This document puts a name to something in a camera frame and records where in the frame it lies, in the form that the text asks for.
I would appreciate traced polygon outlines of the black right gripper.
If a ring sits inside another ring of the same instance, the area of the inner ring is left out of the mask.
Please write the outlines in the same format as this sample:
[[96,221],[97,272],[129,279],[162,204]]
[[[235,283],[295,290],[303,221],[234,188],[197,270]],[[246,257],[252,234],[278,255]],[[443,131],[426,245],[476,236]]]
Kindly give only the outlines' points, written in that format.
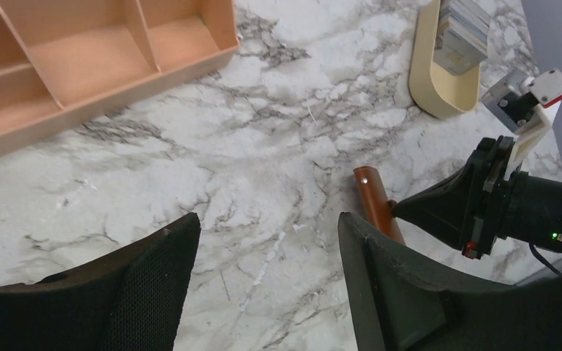
[[490,254],[506,208],[507,166],[512,137],[484,138],[466,165],[445,180],[391,207],[409,222],[462,255],[478,260]]

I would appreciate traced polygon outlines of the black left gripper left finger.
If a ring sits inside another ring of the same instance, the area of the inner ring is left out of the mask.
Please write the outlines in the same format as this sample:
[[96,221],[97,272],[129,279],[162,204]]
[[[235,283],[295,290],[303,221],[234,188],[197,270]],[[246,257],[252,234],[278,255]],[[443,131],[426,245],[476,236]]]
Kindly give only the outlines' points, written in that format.
[[34,284],[0,286],[0,350],[172,350],[197,214]]

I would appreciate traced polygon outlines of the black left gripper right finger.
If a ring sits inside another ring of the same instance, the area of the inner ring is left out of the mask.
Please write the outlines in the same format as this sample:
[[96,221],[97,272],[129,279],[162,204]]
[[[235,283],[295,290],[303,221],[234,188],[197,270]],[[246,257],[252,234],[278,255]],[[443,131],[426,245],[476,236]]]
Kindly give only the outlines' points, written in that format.
[[349,212],[337,230],[360,350],[562,350],[562,275],[501,284],[434,261]]

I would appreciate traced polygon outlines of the brown leather card holder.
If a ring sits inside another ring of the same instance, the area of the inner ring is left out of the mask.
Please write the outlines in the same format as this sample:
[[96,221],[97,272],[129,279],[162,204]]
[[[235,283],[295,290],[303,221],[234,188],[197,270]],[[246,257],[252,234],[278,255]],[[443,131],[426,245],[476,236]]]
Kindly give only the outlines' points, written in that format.
[[400,227],[391,212],[391,202],[378,170],[370,166],[355,168],[353,174],[368,222],[385,236],[405,245]]

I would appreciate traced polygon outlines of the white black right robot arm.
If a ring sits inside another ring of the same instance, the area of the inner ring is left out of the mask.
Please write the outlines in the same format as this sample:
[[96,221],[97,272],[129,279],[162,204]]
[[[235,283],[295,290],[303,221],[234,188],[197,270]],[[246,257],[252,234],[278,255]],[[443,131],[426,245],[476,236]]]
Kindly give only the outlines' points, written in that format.
[[562,254],[562,182],[506,169],[512,137],[485,137],[465,165],[392,208],[462,255],[479,259],[508,237]]

